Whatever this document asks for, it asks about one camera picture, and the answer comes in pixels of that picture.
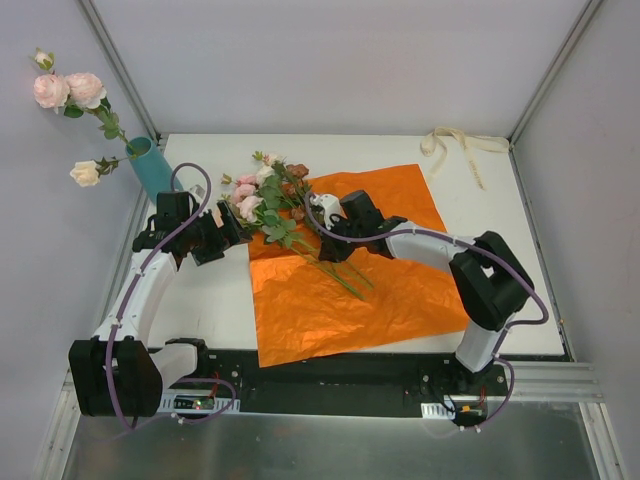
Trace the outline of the pink two-bloom flower stem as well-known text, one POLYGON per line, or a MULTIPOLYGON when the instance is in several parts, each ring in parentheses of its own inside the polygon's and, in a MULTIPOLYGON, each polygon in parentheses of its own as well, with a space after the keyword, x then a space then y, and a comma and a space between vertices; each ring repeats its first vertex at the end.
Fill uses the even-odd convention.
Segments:
POLYGON ((120 118, 113 109, 108 92, 99 77, 90 72, 69 75, 58 74, 55 70, 55 55, 40 48, 30 57, 42 74, 34 80, 32 92, 36 103, 54 113, 77 119, 87 114, 97 118, 99 130, 108 139, 121 140, 137 157, 144 150, 136 148, 120 125, 120 118))

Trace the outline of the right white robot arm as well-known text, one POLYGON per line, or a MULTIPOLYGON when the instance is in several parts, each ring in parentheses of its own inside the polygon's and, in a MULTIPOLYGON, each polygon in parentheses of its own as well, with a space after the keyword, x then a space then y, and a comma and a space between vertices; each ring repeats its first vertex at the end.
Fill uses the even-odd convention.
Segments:
POLYGON ((504 239, 493 231, 475 238, 455 237, 402 216, 386 217, 363 190, 341 199, 308 193, 304 206, 320 234, 323 261, 340 263, 364 248, 452 276, 469 323, 454 352, 450 382, 466 395, 481 388, 508 320, 535 293, 533 281, 504 239))

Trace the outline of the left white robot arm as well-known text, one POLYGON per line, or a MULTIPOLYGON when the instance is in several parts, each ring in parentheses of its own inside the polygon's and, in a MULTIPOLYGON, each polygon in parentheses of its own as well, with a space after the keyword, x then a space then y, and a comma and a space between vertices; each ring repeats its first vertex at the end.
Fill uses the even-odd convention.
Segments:
POLYGON ((90 339, 74 341, 69 350, 85 416, 151 417, 171 386, 182 381, 199 389, 212 376, 204 340, 179 337, 150 347, 151 326, 185 259, 198 266, 220 260, 251 236, 224 200, 206 210, 189 192, 161 192, 156 207, 133 240, 129 271, 110 312, 90 339))

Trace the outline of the pink artificial flower bouquet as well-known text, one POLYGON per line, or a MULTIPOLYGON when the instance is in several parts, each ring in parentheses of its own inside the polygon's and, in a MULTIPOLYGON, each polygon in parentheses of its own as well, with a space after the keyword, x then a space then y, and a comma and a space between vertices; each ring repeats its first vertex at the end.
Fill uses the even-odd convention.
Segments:
POLYGON ((256 172, 236 177, 224 173, 220 179, 221 198, 230 204, 241 225, 251 234, 260 234, 265 245, 301 257, 362 300, 364 294, 352 282, 371 289, 372 281, 350 262, 339 267, 321 261, 320 248, 311 243, 319 233, 304 209, 304 195, 310 191, 309 169, 275 153, 256 151, 252 159, 258 165, 256 172))

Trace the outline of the cream single rose stem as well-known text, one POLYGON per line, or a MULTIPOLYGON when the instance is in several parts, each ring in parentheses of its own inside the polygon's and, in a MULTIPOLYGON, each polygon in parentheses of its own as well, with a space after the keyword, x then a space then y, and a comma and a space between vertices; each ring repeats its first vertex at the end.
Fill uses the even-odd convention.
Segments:
POLYGON ((80 187, 92 187, 98 185, 102 177, 111 175, 122 162, 130 160, 134 157, 102 157, 100 160, 76 162, 69 175, 80 187))

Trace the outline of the orange wrapping paper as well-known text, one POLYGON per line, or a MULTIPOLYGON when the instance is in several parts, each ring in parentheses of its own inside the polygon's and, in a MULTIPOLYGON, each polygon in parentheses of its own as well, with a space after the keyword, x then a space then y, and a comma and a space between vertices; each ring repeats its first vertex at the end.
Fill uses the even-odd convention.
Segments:
POLYGON ((303 212, 310 189, 338 197, 363 189, 384 214, 442 231, 420 167, 308 173, 302 164, 265 165, 239 178, 232 194, 255 235, 249 268, 260 366, 464 330, 467 315, 449 274, 364 249, 342 263, 321 261, 320 238, 303 212))

